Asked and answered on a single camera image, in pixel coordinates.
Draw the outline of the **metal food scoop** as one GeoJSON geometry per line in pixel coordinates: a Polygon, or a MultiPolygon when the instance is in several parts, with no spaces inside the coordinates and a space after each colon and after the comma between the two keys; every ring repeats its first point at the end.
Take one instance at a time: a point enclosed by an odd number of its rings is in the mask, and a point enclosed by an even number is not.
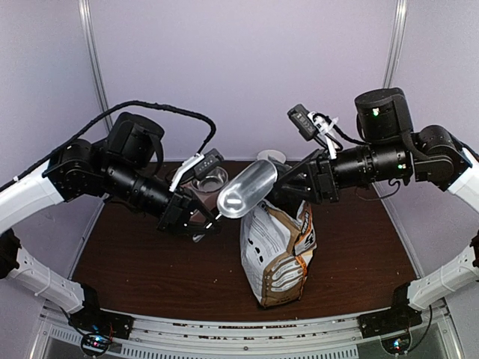
{"type": "Polygon", "coordinates": [[[271,161],[251,163],[219,192],[219,213],[231,219],[244,217],[271,192],[277,179],[278,170],[271,161]]]}

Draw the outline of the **pet food bag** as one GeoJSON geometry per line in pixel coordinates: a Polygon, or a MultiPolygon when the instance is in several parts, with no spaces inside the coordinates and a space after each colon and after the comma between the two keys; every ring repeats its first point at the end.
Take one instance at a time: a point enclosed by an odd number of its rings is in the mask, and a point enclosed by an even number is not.
{"type": "Polygon", "coordinates": [[[290,216],[261,201],[242,218],[239,245],[245,276],[261,307],[299,300],[317,248],[310,203],[302,201],[290,216]]]}

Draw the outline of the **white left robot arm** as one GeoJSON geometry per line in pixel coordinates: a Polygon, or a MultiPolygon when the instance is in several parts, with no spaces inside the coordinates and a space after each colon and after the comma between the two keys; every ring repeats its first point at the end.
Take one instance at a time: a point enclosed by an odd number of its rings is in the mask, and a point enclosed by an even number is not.
{"type": "Polygon", "coordinates": [[[123,112],[106,138],[94,144],[74,139],[35,165],[33,170],[1,190],[1,277],[18,280],[34,295],[56,303],[92,332],[108,324],[97,292],[72,282],[36,261],[15,236],[13,226],[42,209],[82,195],[106,194],[133,209],[158,218],[168,233],[204,234],[218,218],[185,180],[202,180],[223,157],[218,150],[196,153],[170,182],[145,176],[152,157],[163,159],[164,129],[138,114],[123,112]]]}

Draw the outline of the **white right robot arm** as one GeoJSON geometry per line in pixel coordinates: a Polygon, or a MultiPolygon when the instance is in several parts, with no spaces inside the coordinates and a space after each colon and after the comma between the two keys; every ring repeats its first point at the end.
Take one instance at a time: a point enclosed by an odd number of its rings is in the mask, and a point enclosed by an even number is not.
{"type": "MultiPolygon", "coordinates": [[[[478,154],[439,125],[414,132],[404,92],[400,88],[370,90],[355,98],[356,127],[362,141],[340,150],[315,150],[282,174],[274,192],[311,203],[339,201],[343,188],[402,180],[408,185],[431,182],[467,203],[478,214],[478,154]]],[[[388,329],[401,329],[412,311],[478,280],[478,234],[454,259],[424,278],[396,288],[393,304],[384,313],[388,329]]]]}

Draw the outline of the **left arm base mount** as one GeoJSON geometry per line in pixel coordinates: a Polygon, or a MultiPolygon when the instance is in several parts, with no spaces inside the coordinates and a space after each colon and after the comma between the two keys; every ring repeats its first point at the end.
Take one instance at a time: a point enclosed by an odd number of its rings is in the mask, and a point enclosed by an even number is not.
{"type": "Polygon", "coordinates": [[[115,339],[128,340],[134,324],[132,316],[104,310],[96,315],[78,312],[66,317],[80,335],[80,349],[90,358],[104,355],[116,345],[115,339]]]}

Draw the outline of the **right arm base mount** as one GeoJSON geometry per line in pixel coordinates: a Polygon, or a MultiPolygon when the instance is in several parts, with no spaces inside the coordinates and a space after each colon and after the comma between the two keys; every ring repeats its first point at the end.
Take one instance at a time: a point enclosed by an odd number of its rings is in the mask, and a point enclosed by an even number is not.
{"type": "Polygon", "coordinates": [[[382,349],[394,356],[404,355],[412,348],[410,330],[422,322],[421,312],[407,306],[390,307],[358,317],[362,337],[378,337],[382,349]]]}

